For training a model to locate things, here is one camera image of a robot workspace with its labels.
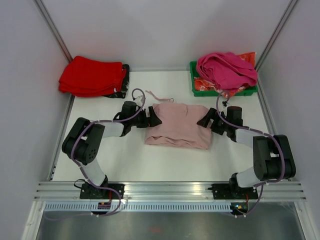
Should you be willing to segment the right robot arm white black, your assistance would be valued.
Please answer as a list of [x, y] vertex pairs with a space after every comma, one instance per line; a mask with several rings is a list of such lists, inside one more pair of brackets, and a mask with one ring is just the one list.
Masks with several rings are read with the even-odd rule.
[[239, 199], [266, 183], [279, 182], [296, 175], [297, 169], [291, 146], [286, 135], [269, 135], [243, 125], [242, 108], [229, 106], [227, 113], [210, 108], [197, 122], [201, 127], [226, 136], [235, 143], [252, 149], [253, 167], [232, 174], [227, 184], [213, 184], [210, 190], [221, 194], [226, 190], [233, 198]]

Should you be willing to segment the right aluminium frame post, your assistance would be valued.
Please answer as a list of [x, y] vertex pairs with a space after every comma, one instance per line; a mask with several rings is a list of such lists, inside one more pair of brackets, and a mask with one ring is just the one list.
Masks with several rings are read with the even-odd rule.
[[265, 48], [263, 49], [256, 65], [255, 70], [258, 72], [262, 65], [264, 64], [267, 56], [269, 55], [270, 51], [272, 50], [273, 46], [275, 45], [277, 39], [279, 38], [280, 34], [282, 33], [283, 29], [285, 28], [287, 22], [289, 21], [291, 15], [293, 14], [294, 10], [296, 9], [300, 0], [290, 0], [287, 7], [283, 11], [283, 14], [278, 21], [275, 29], [273, 30]]

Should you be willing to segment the light pink trousers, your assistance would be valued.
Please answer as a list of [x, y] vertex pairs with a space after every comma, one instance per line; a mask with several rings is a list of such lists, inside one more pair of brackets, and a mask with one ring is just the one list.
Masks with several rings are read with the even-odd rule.
[[197, 124], [209, 109], [203, 105], [176, 103], [173, 98], [158, 98], [146, 91], [159, 103], [152, 105], [161, 124], [145, 130], [146, 145], [195, 148], [208, 150], [212, 143], [212, 131]]

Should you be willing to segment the magenta crumpled trousers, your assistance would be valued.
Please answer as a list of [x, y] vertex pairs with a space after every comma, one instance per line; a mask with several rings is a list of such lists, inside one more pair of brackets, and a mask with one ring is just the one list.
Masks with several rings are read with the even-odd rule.
[[232, 52], [213, 52], [200, 57], [196, 63], [196, 71], [219, 90], [254, 87], [258, 81], [255, 67]]

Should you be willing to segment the orange floral trousers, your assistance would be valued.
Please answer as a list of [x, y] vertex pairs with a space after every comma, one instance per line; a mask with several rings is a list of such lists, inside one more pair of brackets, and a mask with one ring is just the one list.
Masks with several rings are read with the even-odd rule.
[[[256, 64], [256, 53], [255, 52], [247, 52], [247, 53], [242, 53], [242, 54], [236, 54], [237, 56], [241, 57], [243, 60], [251, 63], [254, 67]], [[202, 77], [197, 77], [196, 78], [196, 83], [199, 84], [199, 86], [196, 86], [196, 90], [201, 91], [201, 90], [215, 90], [218, 92], [218, 94], [222, 93], [222, 96], [227, 98], [227, 97], [233, 97], [237, 92], [243, 91], [244, 89], [252, 86], [243, 86], [238, 89], [234, 90], [220, 90], [217, 88], [217, 86], [208, 81], [203, 79]]]

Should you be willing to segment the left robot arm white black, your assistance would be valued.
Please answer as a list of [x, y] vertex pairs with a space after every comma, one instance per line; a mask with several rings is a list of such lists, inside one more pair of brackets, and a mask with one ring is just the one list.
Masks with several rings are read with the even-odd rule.
[[82, 172], [84, 179], [80, 188], [80, 199], [108, 199], [124, 194], [124, 185], [109, 185], [97, 155], [104, 138], [124, 137], [132, 127], [151, 128], [162, 124], [152, 106], [145, 110], [133, 101], [125, 101], [121, 111], [112, 121], [96, 121], [79, 117], [62, 143], [61, 150]]

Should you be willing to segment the aluminium mounting rail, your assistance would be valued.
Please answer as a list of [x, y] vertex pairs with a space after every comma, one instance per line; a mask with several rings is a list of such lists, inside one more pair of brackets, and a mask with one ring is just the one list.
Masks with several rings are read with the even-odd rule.
[[[126, 201], [131, 202], [213, 202], [208, 188], [212, 182], [124, 182]], [[34, 201], [80, 201], [79, 188], [72, 181], [39, 182]], [[302, 185], [298, 181], [270, 183], [263, 188], [261, 202], [305, 202]]]

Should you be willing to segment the left aluminium frame post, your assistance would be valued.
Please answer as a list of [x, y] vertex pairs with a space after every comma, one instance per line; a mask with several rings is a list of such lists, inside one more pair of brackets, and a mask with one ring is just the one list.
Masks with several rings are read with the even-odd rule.
[[65, 59], [67, 60], [68, 63], [70, 63], [73, 60], [73, 57], [70, 54], [70, 51], [68, 50], [68, 47], [65, 44], [65, 41], [63, 40], [56, 24], [54, 23], [54, 20], [51, 17], [49, 10], [47, 9], [45, 3], [42, 0], [33, 0], [33, 3], [35, 4], [36, 8], [38, 9], [39, 13], [41, 14], [49, 31], [51, 32], [53, 38], [55, 39], [60, 50], [62, 51], [62, 54], [64, 55]]

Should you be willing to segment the aluminium frame post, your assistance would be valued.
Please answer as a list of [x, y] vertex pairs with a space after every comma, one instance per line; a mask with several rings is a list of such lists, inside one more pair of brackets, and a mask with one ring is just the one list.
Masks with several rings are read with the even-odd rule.
[[62, 54], [64, 55], [65, 59], [67, 60], [68, 63], [70, 63], [73, 60], [73, 57], [70, 54], [70, 51], [68, 50], [68, 47], [65, 44], [65, 41], [63, 40], [56, 24], [54, 23], [54, 20], [51, 17], [49, 10], [47, 9], [45, 3], [42, 0], [33, 0], [33, 3], [35, 4], [36, 8], [38, 9], [39, 13], [41, 14], [49, 31], [51, 32], [53, 38], [55, 39], [60, 50], [62, 51]]
[[256, 65], [255, 70], [258, 72], [262, 65], [264, 64], [267, 56], [269, 55], [270, 51], [272, 50], [273, 46], [275, 45], [277, 39], [279, 38], [280, 34], [282, 33], [283, 29], [285, 28], [287, 22], [289, 21], [291, 15], [293, 14], [294, 10], [296, 9], [300, 0], [290, 0], [287, 7], [283, 11], [283, 14], [278, 21], [275, 29], [273, 30], [265, 48], [263, 49]]

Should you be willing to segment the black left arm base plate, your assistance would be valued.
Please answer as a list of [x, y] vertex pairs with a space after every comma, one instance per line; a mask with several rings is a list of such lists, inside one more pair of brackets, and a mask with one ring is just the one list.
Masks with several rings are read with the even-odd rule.
[[[122, 199], [125, 192], [125, 185], [120, 183], [110, 183], [108, 185], [111, 189], [119, 193]], [[88, 183], [83, 183], [80, 188], [80, 199], [88, 200], [116, 200], [119, 199], [118, 195], [112, 190], [98, 189]]]

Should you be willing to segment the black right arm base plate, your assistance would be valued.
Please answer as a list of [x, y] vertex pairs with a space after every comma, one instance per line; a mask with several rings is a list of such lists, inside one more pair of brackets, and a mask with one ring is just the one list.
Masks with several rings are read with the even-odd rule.
[[228, 183], [214, 183], [207, 188], [214, 200], [257, 200], [258, 193], [252, 187], [231, 187]]

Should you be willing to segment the folded red trousers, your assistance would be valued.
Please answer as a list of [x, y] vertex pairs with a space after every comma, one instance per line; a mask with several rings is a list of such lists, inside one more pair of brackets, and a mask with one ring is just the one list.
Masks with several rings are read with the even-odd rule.
[[127, 72], [121, 62], [102, 62], [76, 56], [64, 69], [58, 90], [83, 98], [115, 94], [121, 91]]

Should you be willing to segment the green plastic bin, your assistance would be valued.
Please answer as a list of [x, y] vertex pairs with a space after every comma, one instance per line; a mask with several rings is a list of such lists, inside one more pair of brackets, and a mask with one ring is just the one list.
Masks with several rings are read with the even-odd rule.
[[[200, 75], [196, 71], [197, 61], [191, 61], [189, 63], [190, 76], [191, 76], [191, 90], [195, 97], [217, 97], [219, 95], [215, 90], [196, 90], [196, 86], [200, 86], [196, 83], [196, 78], [199, 78]], [[258, 86], [247, 87], [246, 89], [239, 91], [235, 96], [252, 96], [253, 93], [258, 92]]]

